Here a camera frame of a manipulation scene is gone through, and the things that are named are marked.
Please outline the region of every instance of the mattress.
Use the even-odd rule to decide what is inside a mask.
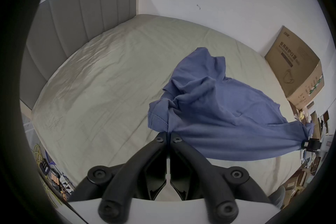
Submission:
[[[125,163],[155,138],[157,132],[147,127],[149,103],[160,98],[176,65],[197,47],[224,56],[228,77],[263,91],[288,121],[295,120],[271,68],[251,48],[195,23],[137,15],[76,51],[48,80],[32,110],[43,146],[75,185],[91,167]],[[210,162],[244,167],[267,195],[301,165],[299,151]]]

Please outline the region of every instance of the gray upholstered headboard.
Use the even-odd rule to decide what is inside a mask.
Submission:
[[[133,18],[137,0],[46,0],[27,38],[20,100],[33,108],[43,86],[76,50],[99,34]]]

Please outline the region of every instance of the brown box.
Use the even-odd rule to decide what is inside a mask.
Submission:
[[[288,101],[302,109],[324,86],[321,61],[298,36],[282,29],[265,59]]]
[[[305,183],[307,173],[303,170],[298,170],[297,173],[298,173],[298,180],[297,180],[296,186],[302,187],[303,184]]]
[[[293,190],[287,190],[285,192],[285,197],[283,199],[283,208],[285,208],[289,204],[289,201],[291,200],[292,197],[292,192]]]
[[[283,184],[286,190],[291,190],[296,187],[299,176],[293,176]]]
[[[314,123],[313,138],[321,139],[321,127],[316,112],[313,112],[313,114],[311,114],[311,120]]]

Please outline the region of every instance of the black device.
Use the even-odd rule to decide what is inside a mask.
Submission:
[[[91,168],[68,201],[101,198],[100,218],[124,223],[132,198],[154,200],[165,186],[167,158],[170,184],[183,201],[203,198],[211,223],[233,222],[238,215],[235,199],[271,203],[244,168],[214,166],[177,133],[170,137],[164,132],[125,164]]]
[[[49,174],[50,166],[46,159],[43,159],[39,166],[45,176]]]
[[[310,152],[317,152],[321,148],[322,143],[317,138],[310,138],[308,141],[303,141],[301,144],[302,149],[306,149]]]

